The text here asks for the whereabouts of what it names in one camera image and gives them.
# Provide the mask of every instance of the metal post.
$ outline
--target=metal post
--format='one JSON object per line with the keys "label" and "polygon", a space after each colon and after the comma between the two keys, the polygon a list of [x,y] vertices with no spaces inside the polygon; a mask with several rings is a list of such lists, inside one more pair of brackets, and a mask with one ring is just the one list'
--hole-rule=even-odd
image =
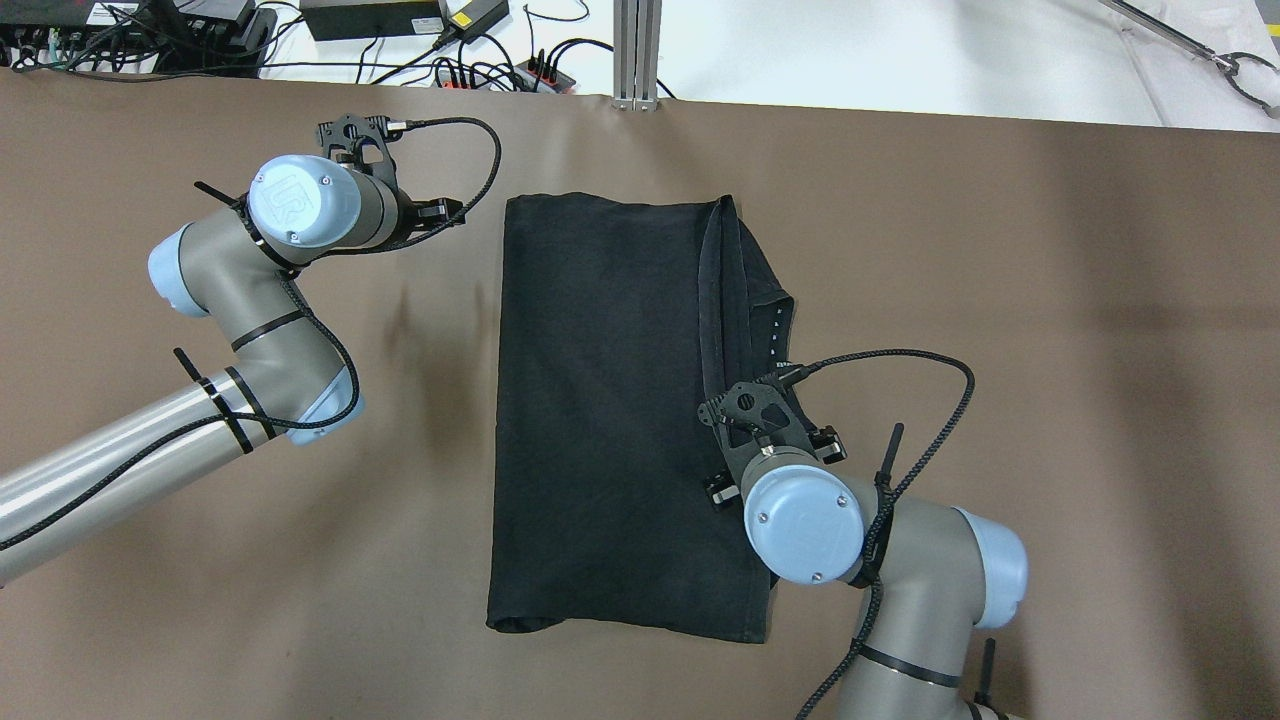
{"label": "metal post", "polygon": [[613,106],[658,108],[658,32],[662,0],[616,0],[613,5]]}

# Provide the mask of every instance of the black cable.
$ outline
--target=black cable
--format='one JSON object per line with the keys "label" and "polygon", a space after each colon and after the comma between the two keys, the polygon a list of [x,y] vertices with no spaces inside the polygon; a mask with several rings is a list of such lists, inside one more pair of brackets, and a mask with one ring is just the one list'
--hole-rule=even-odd
{"label": "black cable", "polygon": [[863,618],[863,625],[858,629],[858,634],[849,643],[849,652],[845,657],[840,660],[836,669],[827,675],[827,679],[818,685],[818,689],[809,696],[809,700],[804,702],[800,711],[796,712],[796,720],[805,720],[809,714],[813,712],[818,703],[822,701],[823,696],[831,692],[831,688],[836,687],[836,683],[845,676],[849,666],[858,660],[858,653],[863,651],[863,646],[867,644],[867,637],[872,634],[872,626],[876,625],[876,618],[879,615],[879,606],[884,601],[884,583],[879,578],[872,582],[872,594],[867,601],[867,615]]}
{"label": "black cable", "polygon": [[[553,77],[556,73],[559,73],[559,61],[562,58],[564,58],[564,53],[567,53],[572,47],[577,47],[579,45],[590,45],[593,47],[600,47],[603,50],[613,53],[612,45],[599,40],[593,40],[590,37],[571,37],[568,40],[558,42],[554,47],[552,47],[552,51],[547,55],[547,61],[552,67]],[[678,97],[676,97],[676,94],[672,92],[669,87],[667,87],[667,83],[662,82],[662,78],[655,78],[655,79],[658,82],[658,87],[660,87],[672,100],[680,100]]]}
{"label": "black cable", "polygon": [[480,200],[484,199],[485,195],[489,193],[489,188],[492,188],[494,181],[498,179],[498,168],[502,165],[502,140],[498,138],[498,133],[489,126],[489,123],[486,123],[486,122],[484,122],[481,119],[477,119],[477,118],[462,118],[462,117],[458,117],[458,118],[436,118],[436,119],[433,119],[433,120],[411,120],[408,123],[408,129],[419,129],[419,128],[435,127],[435,126],[452,126],[452,124],[476,126],[477,128],[485,131],[489,135],[489,138],[493,141],[493,165],[489,168],[489,177],[485,178],[485,182],[480,187],[480,191],[476,192],[475,196],[471,197],[471,200],[468,200],[465,204],[462,204],[462,206],[457,211],[454,211],[452,215],[449,215],[444,220],[444,223],[442,223],[442,224],[436,225],[435,228],[431,228],[431,229],[429,229],[429,231],[426,231],[426,232],[424,232],[421,234],[404,238],[404,240],[402,240],[398,243],[384,243],[384,245],[376,245],[374,247],[358,247],[358,249],[353,249],[353,250],[330,250],[329,252],[325,252],[324,255],[321,255],[321,258],[328,258],[330,255],[370,255],[370,254],[375,254],[375,252],[390,252],[393,250],[403,250],[406,247],[412,247],[412,246],[422,242],[424,240],[435,237],[436,234],[439,234],[439,233],[444,232],[445,229],[453,227],[468,211],[471,211],[471,209],[475,208],[476,204],[480,202]]}
{"label": "black cable", "polygon": [[[481,61],[477,61],[477,63],[471,63],[471,67],[475,68],[476,70],[480,70],[480,77],[484,78],[484,82],[477,83],[471,90],[480,90],[481,87],[484,87],[486,85],[494,85],[499,90],[503,90],[503,91],[507,91],[507,92],[518,91],[520,90],[520,86],[516,85],[516,81],[515,81],[515,78],[518,77],[518,76],[516,74],[515,69],[512,69],[509,65],[507,68],[503,68],[500,64],[499,65],[494,65],[493,63],[485,63],[485,61],[481,60]],[[512,82],[513,85],[506,85],[502,81],[508,81],[508,82]]]}
{"label": "black cable", "polygon": [[454,40],[457,40],[458,36],[460,36],[458,28],[456,26],[453,26],[453,24],[447,24],[444,27],[444,31],[439,36],[436,36],[435,42],[433,42],[431,46],[428,47],[425,53],[422,53],[417,58],[413,58],[412,60],[404,63],[403,65],[396,65],[396,67],[393,67],[390,70],[388,70],[388,72],[383,73],[381,76],[379,76],[378,79],[375,79],[370,85],[381,85],[388,78],[392,78],[392,77],[394,77],[394,76],[397,76],[397,74],[399,74],[399,73],[402,73],[402,72],[404,72],[404,70],[407,70],[410,68],[417,67],[417,64],[421,63],[422,60],[425,60],[425,59],[430,58],[431,55],[439,53],[440,50],[444,50],[445,47],[448,47],[448,45],[451,42],[453,42]]}
{"label": "black cable", "polygon": [[[840,363],[852,363],[854,360],[868,360],[872,357],[920,357],[924,360],[932,360],[934,363],[942,363],[943,365],[951,365],[952,368],[964,373],[965,386],[964,386],[964,392],[960,395],[960,401],[956,402],[955,410],[951,411],[951,416],[947,418],[946,423],[943,423],[942,429],[938,430],[938,434],[933,438],[933,442],[931,442],[928,448],[925,448],[925,451],[920,455],[920,459],[915,461],[915,465],[913,465],[911,469],[908,470],[905,475],[902,475],[902,480],[897,484],[897,487],[895,487],[886,495],[884,502],[877,510],[876,516],[872,519],[872,523],[867,529],[867,536],[863,542],[863,562],[868,562],[872,560],[872,556],[876,550],[874,548],[876,543],[873,542],[873,538],[876,538],[879,534],[881,528],[884,525],[884,523],[888,521],[888,518],[893,512],[893,505],[897,502],[897,498],[902,497],[902,493],[906,492],[906,488],[910,487],[911,482],[915,480],[915,478],[919,477],[919,474],[924,470],[924,466],[929,464],[929,460],[932,460],[934,454],[937,454],[938,448],[942,447],[942,443],[946,442],[947,438],[951,436],[951,430],[955,429],[956,423],[960,421],[960,418],[964,415],[965,410],[969,409],[969,401],[973,400],[973,391],[975,384],[973,370],[969,368],[969,365],[965,365],[960,360],[956,360],[955,357],[948,357],[946,355],[940,355],[937,352],[929,352],[928,350],[913,350],[904,347],[893,347],[887,350],[868,350],[865,352],[837,355],[835,357],[819,360],[818,363],[813,363],[810,365],[795,368],[790,372],[783,372],[782,374],[785,377],[794,377],[795,379],[792,379],[791,383],[795,383],[812,375],[813,373],[817,373],[818,370],[822,370],[823,368],[837,365]],[[861,628],[859,628],[858,634],[855,634],[852,642],[850,642],[849,652],[845,653],[845,657],[840,661],[840,664],[836,665],[836,669],[832,670],[832,673],[827,676],[827,679],[818,685],[818,689],[815,689],[813,694],[809,696],[809,700],[806,700],[804,706],[801,706],[800,712],[796,714],[796,720],[804,720],[805,717],[808,717],[809,714],[813,712],[813,708],[818,706],[818,702],[822,701],[823,696],[826,696],[831,691],[831,688],[833,688],[836,683],[840,682],[840,678],[842,678],[845,671],[849,670],[849,666],[852,665],[854,660],[858,657],[858,653],[867,643],[867,638],[870,635],[872,628],[876,625],[876,616],[879,612],[879,603],[883,600],[883,591],[884,591],[883,584],[881,583],[881,579],[877,577],[872,583],[872,596],[868,600],[867,616],[863,619],[863,625]]]}
{"label": "black cable", "polygon": [[579,17],[576,17],[576,18],[557,18],[554,15],[543,15],[540,13],[535,13],[535,12],[530,10],[527,3],[525,4],[525,14],[529,15],[529,17],[532,17],[532,18],[538,18],[540,20],[552,20],[554,23],[576,23],[576,22],[585,20],[586,18],[590,18],[591,17],[591,9],[586,6],[586,0],[575,0],[575,1],[579,5],[582,6],[582,14],[579,15]]}
{"label": "black cable", "polygon": [[374,49],[374,45],[378,45],[379,40],[381,40],[381,38],[380,37],[375,37],[375,38],[370,40],[369,45],[366,45],[365,49],[360,51],[360,64],[356,65],[356,82],[355,82],[355,85],[360,85],[360,76],[365,74],[365,55],[367,55],[369,51]]}
{"label": "black cable", "polygon": [[431,79],[431,85],[439,87],[440,86],[440,83],[439,83],[439,79],[440,79],[440,68],[444,68],[444,67],[452,68],[453,67],[453,59],[452,58],[436,58],[435,60],[431,60],[426,65],[426,69],[431,70],[431,72],[429,72],[425,76],[420,76],[420,77],[416,77],[413,79],[404,81],[404,82],[401,83],[401,87],[407,86],[407,85],[413,85],[413,83],[417,83],[417,82],[422,82],[424,79],[428,79],[428,78]]}
{"label": "black cable", "polygon": [[502,53],[502,58],[504,60],[507,60],[507,67],[511,68],[511,72],[508,73],[508,77],[512,78],[512,82],[516,85],[516,87],[520,87],[520,79],[518,79],[520,76],[516,74],[516,63],[512,61],[511,53],[507,53],[507,49],[503,47],[500,42],[498,42],[498,38],[494,37],[494,36],[492,36],[492,35],[489,35],[488,32],[481,33],[480,37],[483,37],[483,38],[488,40],[489,42],[492,42],[494,45],[494,47],[497,47],[498,51]]}
{"label": "black cable", "polygon": [[35,525],[27,528],[26,530],[22,530],[20,533],[18,533],[18,534],[15,534],[15,536],[13,536],[10,538],[5,538],[5,539],[0,541],[0,551],[9,550],[10,547],[13,547],[13,546],[15,546],[15,544],[18,544],[20,542],[24,542],[27,539],[31,539],[36,534],[44,532],[45,529],[47,529],[50,525],[52,525],[58,520],[61,520],[63,518],[65,518],[67,514],[69,514],[70,511],[76,510],[81,505],[84,505],[86,502],[88,502],[88,500],[92,498],[95,495],[102,492],[108,486],[110,486],[111,483],[114,483],[115,480],[118,480],[120,478],[120,475],[123,475],[124,473],[127,473],[131,468],[133,468],[134,465],[137,465],[138,462],[141,462],[143,459],[146,459],[152,452],[155,452],[155,451],[160,450],[161,447],[164,447],[165,445],[168,445],[168,443],[170,443],[170,442],[180,438],[182,436],[184,436],[184,434],[187,434],[187,433],[189,433],[192,430],[197,430],[197,429],[200,429],[200,428],[202,428],[205,425],[211,425],[214,423],[225,423],[228,420],[246,420],[246,421],[252,421],[252,423],[262,423],[262,424],[276,425],[276,427],[282,427],[282,428],[316,429],[316,428],[324,428],[324,427],[332,425],[332,424],[342,420],[347,415],[349,415],[356,409],[356,404],[360,401],[360,378],[356,374],[356,364],[355,364],[355,361],[352,361],[351,355],[347,352],[346,346],[342,345],[342,341],[338,340],[338,336],[335,336],[333,333],[333,331],[330,331],[328,327],[325,327],[325,324],[323,322],[320,322],[319,318],[316,318],[315,313],[311,311],[311,307],[302,300],[302,296],[298,293],[298,290],[297,290],[297,287],[294,287],[293,282],[291,279],[288,279],[288,277],[284,273],[280,273],[279,278],[280,278],[280,283],[284,286],[284,292],[289,296],[289,300],[293,301],[293,305],[298,309],[300,313],[302,313],[302,315],[307,320],[311,322],[312,325],[315,325],[316,331],[320,332],[320,334],[324,336],[324,338],[326,341],[329,341],[329,343],[333,346],[333,348],[342,357],[343,366],[346,366],[347,370],[351,373],[351,400],[347,402],[346,407],[343,407],[342,410],[339,410],[337,414],[334,414],[330,418],[326,418],[324,420],[312,421],[312,423],[300,423],[297,420],[285,420],[284,418],[273,418],[270,415],[260,415],[260,414],[256,414],[256,413],[228,413],[228,414],[219,414],[219,415],[209,415],[209,416],[201,418],[198,420],[192,420],[191,423],[187,423],[186,425],[178,427],[178,428],[175,428],[175,429],[165,433],[164,436],[159,437],[157,439],[155,439],[154,442],[151,442],[150,445],[147,445],[146,447],[143,447],[142,450],[140,450],[138,452],[136,452],[134,455],[132,455],[124,462],[120,462],[119,465],[116,465],[115,469],[111,470],[110,473],[108,473],[105,478],[102,478],[101,480],[99,480],[97,483],[95,483],[93,486],[91,486],[84,492],[82,492],[78,496],[76,496],[76,498],[73,498],[70,502],[68,502],[68,503],[63,505],[61,507],[59,507],[58,510],[55,510],[54,512],[51,512],[45,519],[40,520]]}
{"label": "black cable", "polygon": [[586,18],[591,17],[591,9],[586,6],[586,1],[585,0],[577,0],[577,4],[582,6],[582,15],[581,17],[577,17],[577,18],[556,18],[556,17],[552,17],[552,15],[543,15],[540,13],[534,13],[532,10],[529,9],[529,3],[525,3],[524,10],[525,10],[525,22],[529,24],[529,56],[530,58],[532,58],[534,54],[538,53],[538,49],[535,47],[535,44],[534,44],[534,18],[539,18],[539,19],[543,19],[543,20],[552,20],[554,23],[576,23],[579,20],[585,20]]}
{"label": "black cable", "polygon": [[[147,31],[147,32],[150,32],[150,33],[152,33],[152,35],[155,35],[157,37],[164,38],[166,42],[169,42],[172,45],[187,47],[189,50],[200,50],[202,55],[204,54],[211,54],[211,55],[216,55],[216,56],[219,56],[219,58],[221,58],[224,60],[228,60],[228,59],[229,60],[238,60],[238,59],[242,59],[242,58],[251,58],[251,56],[261,53],[262,49],[269,47],[273,44],[275,44],[276,41],[279,41],[280,37],[283,37],[284,33],[289,28],[292,28],[293,26],[296,26],[300,22],[302,22],[302,18],[300,17],[300,18],[294,18],[294,19],[284,23],[283,26],[280,26],[276,29],[275,35],[273,35],[270,38],[268,38],[266,41],[264,41],[261,45],[259,45],[257,47],[255,47],[252,50],[242,50],[239,53],[224,53],[221,50],[214,50],[214,49],[209,47],[207,42],[198,42],[198,44],[197,42],[187,42],[184,40],[174,37],[174,36],[172,36],[172,35],[169,35],[169,33],[159,29],[159,28],[151,27],[151,26],[143,23],[141,19],[138,19],[138,12],[127,13],[127,12],[120,10],[119,8],[114,8],[114,6],[108,6],[108,10],[115,18],[120,18],[123,15],[123,19],[118,24],[118,27],[123,26],[123,24],[136,24],[136,26],[141,27],[142,29],[145,29],[145,31]],[[202,61],[201,64],[207,67],[207,63]]]}
{"label": "black cable", "polygon": [[[352,61],[352,60],[332,61],[332,63],[311,61],[311,60],[297,60],[297,61],[289,61],[289,63],[259,63],[256,65],[210,65],[210,67],[206,67],[206,68],[200,68],[198,70],[161,72],[161,73],[157,73],[157,74],[155,74],[152,77],[136,77],[136,78],[113,77],[113,76],[109,76],[109,74],[92,74],[91,72],[86,72],[86,70],[70,70],[70,69],[65,69],[65,68],[60,68],[60,67],[54,67],[54,65],[49,65],[49,64],[41,64],[37,68],[31,68],[31,69],[19,70],[19,72],[52,70],[52,72],[65,73],[65,74],[69,74],[69,76],[81,77],[81,78],[84,78],[84,79],[95,79],[95,81],[101,81],[101,82],[143,83],[143,82],[164,82],[164,81],[169,81],[169,79],[188,78],[188,77],[218,77],[218,76],[214,74],[215,72],[218,72],[218,70],[229,70],[229,69],[262,70],[262,69],[270,69],[270,68],[297,68],[297,67],[353,68],[353,67],[356,67],[356,63]],[[392,65],[389,63],[365,63],[365,67],[366,68],[398,68],[398,69],[407,69],[403,65]]]}
{"label": "black cable", "polygon": [[294,5],[293,3],[285,3],[284,0],[262,0],[261,3],[257,4],[259,8],[262,8],[265,5],[280,5],[293,10],[294,13],[302,12],[302,8]]}

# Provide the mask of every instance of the light blue joint cap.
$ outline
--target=light blue joint cap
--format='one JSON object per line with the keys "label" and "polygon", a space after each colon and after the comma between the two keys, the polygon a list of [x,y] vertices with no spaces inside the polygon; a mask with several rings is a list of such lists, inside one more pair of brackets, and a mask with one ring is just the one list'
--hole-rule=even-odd
{"label": "light blue joint cap", "polygon": [[151,275],[151,284],[169,301],[174,310],[189,318],[204,318],[207,310],[200,306],[187,290],[186,281],[182,279],[182,264],[178,259],[178,250],[182,245],[182,233],[187,232],[191,223],[182,225],[178,232],[164,238],[160,245],[151,250],[147,258],[147,274]]}
{"label": "light blue joint cap", "polygon": [[[319,423],[320,420],[324,420],[326,418],[333,418],[338,413],[342,413],[342,409],[346,407],[348,402],[351,402],[351,392],[352,392],[351,370],[343,368],[342,370],[338,372],[338,375],[334,377],[333,382],[329,383],[329,387],[324,388],[324,392],[320,393],[320,397],[317,397],[316,401],[311,404],[311,407],[308,407],[307,411],[303,413],[301,418],[298,418],[298,421]],[[364,411],[365,411],[365,398],[364,396],[361,396],[360,400],[356,401],[356,407],[353,407],[351,413],[342,420],[310,430],[293,428],[291,430],[285,430],[284,434],[287,434],[289,439],[293,441],[293,445],[297,446],[307,445],[310,442],[315,442],[323,438],[324,436],[332,433],[333,430],[355,420],[356,416]]]}
{"label": "light blue joint cap", "polygon": [[973,529],[982,555],[982,574],[987,585],[987,606],[974,628],[1002,628],[1018,614],[1027,597],[1027,548],[1018,533],[956,507]]}
{"label": "light blue joint cap", "polygon": [[328,247],[360,215],[360,188],[342,165],[316,155],[268,160],[248,188],[248,211],[262,234],[294,247]]}
{"label": "light blue joint cap", "polygon": [[847,573],[863,550],[863,515],[840,478],[812,465],[760,477],[744,503],[746,537],[781,578],[804,585]]}

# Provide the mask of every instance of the black bracket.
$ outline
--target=black bracket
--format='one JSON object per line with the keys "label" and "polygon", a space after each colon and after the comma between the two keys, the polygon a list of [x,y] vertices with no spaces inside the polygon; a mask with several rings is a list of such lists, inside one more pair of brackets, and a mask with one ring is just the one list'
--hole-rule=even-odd
{"label": "black bracket", "polygon": [[[392,129],[392,122],[387,115],[362,118],[347,113],[332,123],[320,123],[316,127],[316,142],[329,160],[339,165],[353,165],[398,191],[396,160],[387,145],[403,137],[404,131]],[[366,152],[369,147],[376,149],[380,158],[375,159],[371,152]]]}
{"label": "black bracket", "polygon": [[[735,483],[742,480],[748,462],[765,446],[791,446],[818,456],[810,433],[783,396],[782,383],[772,375],[735,383],[727,392],[698,406],[698,419],[716,430],[716,442]],[[833,429],[836,447],[841,447]]]}

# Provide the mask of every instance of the black zip tie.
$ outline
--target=black zip tie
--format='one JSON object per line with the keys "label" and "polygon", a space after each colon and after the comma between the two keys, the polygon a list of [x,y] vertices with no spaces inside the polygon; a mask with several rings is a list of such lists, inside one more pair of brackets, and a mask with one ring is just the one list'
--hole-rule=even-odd
{"label": "black zip tie", "polygon": [[178,363],[182,364],[182,369],[187,372],[187,375],[191,377],[192,382],[197,383],[201,388],[204,388],[205,393],[209,395],[209,400],[214,402],[214,407],[218,409],[218,413],[223,416],[227,427],[232,430],[232,434],[236,436],[236,442],[239,443],[241,451],[244,455],[253,452],[253,443],[248,441],[248,436],[244,434],[244,428],[241,427],[239,420],[232,415],[232,409],[227,405],[227,398],[223,397],[223,393],[218,392],[218,387],[214,386],[214,382],[200,374],[200,370],[196,369],[196,364],[191,361],[191,357],[187,356],[187,352],[183,351],[183,348],[174,347],[173,354],[178,357]]}

